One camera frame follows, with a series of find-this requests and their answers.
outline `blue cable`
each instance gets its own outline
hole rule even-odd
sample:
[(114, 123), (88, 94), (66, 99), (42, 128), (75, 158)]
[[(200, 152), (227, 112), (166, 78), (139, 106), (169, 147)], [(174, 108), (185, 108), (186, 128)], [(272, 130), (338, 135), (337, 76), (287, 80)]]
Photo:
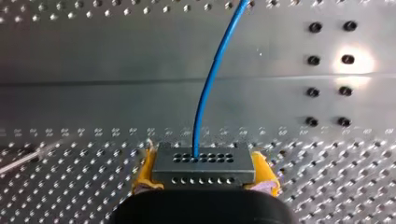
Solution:
[(216, 73), (219, 71), (221, 59), (236, 28), (236, 24), (241, 19), (247, 4), (248, 0), (241, 0), (239, 2), (239, 5), (236, 8), (235, 13), (233, 14), (233, 17), (231, 18), (230, 24), (228, 25), (227, 30), (225, 31), (224, 36), (221, 39), (218, 51), (216, 51), (215, 58), (213, 59), (212, 66), (210, 67), (209, 75), (207, 75), (206, 82), (202, 90), (201, 97), (199, 99), (198, 108), (195, 114), (194, 127), (192, 131), (192, 155), (195, 158), (197, 158), (199, 155), (199, 138), (201, 131), (200, 129), (202, 125), (202, 117), (204, 116), (207, 97), (210, 93), (210, 90), (212, 89)]

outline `black rivet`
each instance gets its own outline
hole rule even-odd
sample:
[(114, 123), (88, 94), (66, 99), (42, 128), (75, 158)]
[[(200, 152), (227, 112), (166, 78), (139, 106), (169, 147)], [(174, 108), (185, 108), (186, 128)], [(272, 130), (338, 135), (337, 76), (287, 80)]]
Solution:
[(318, 90), (314, 87), (311, 87), (308, 90), (306, 90), (306, 95), (313, 97), (313, 98), (318, 97), (320, 95), (320, 90)]
[(317, 127), (319, 124), (318, 120), (313, 117), (306, 118), (305, 123), (310, 127)]
[(355, 62), (355, 57), (352, 55), (346, 54), (341, 58), (341, 62), (346, 64), (353, 64)]
[(316, 65), (319, 65), (319, 64), (320, 64), (320, 58), (319, 58), (318, 56), (316, 56), (316, 55), (312, 55), (312, 56), (309, 56), (309, 57), (308, 57), (308, 59), (306, 60), (306, 62), (307, 62), (309, 65), (314, 65), (314, 66), (316, 66)]
[(347, 21), (343, 27), (345, 31), (352, 32), (358, 28), (358, 24), (355, 21)]
[(352, 123), (352, 121), (350, 121), (350, 119), (341, 117), (337, 120), (337, 123), (343, 127), (349, 127), (350, 124)]
[(338, 92), (339, 92), (341, 95), (350, 96), (350, 95), (352, 95), (353, 90), (350, 89), (350, 88), (347, 87), (347, 86), (343, 86), (343, 87), (340, 87), (340, 90), (338, 90)]
[(310, 31), (311, 33), (314, 33), (314, 34), (319, 33), (319, 32), (321, 31), (322, 28), (323, 28), (322, 24), (321, 24), (320, 22), (318, 22), (318, 21), (312, 22), (312, 23), (309, 25), (309, 31)]

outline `perforated metal panel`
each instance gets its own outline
hole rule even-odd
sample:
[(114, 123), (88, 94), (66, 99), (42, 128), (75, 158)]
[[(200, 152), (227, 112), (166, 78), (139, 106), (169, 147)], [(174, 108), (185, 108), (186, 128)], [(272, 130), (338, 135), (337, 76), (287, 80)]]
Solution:
[[(0, 1), (0, 164), (26, 143), (78, 136), (2, 177), (0, 222), (106, 221), (140, 164), (132, 151), (147, 138), (188, 147), (237, 3)], [(250, 2), (209, 97), (203, 146), (263, 151), (301, 222), (395, 222), (395, 10), (391, 0)]]

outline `aluminum surface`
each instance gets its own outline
hole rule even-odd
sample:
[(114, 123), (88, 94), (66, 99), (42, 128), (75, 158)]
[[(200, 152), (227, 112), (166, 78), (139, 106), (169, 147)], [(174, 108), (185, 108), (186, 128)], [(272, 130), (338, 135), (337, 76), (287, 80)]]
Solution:
[[(394, 223), (394, 3), (251, 2), (209, 97), (203, 146), (260, 148), (283, 173), (280, 198), (302, 222)], [(119, 183), (134, 178), (140, 159), (131, 152), (148, 137), (188, 147), (204, 78), (236, 5), (0, 1), (0, 163), (23, 154), (26, 143), (78, 135), (74, 156), (64, 155), (68, 144), (47, 163), (2, 176), (0, 222), (100, 223), (128, 195)], [(322, 29), (312, 34), (315, 21)], [(347, 21), (355, 31), (344, 30)], [(346, 54), (353, 64), (341, 62)], [(307, 64), (309, 56), (319, 64)], [(344, 86), (351, 96), (339, 94)], [(309, 88), (319, 97), (306, 96)], [(307, 117), (318, 126), (308, 127)], [(339, 126), (340, 117), (351, 126)], [(111, 152), (130, 147), (98, 157), (107, 141)], [(91, 153), (81, 157), (85, 147)], [(85, 189), (95, 175), (98, 184)]]
[(160, 144), (152, 179), (166, 189), (242, 188), (254, 182), (254, 166), (248, 144), (201, 147), (199, 158), (190, 147)]

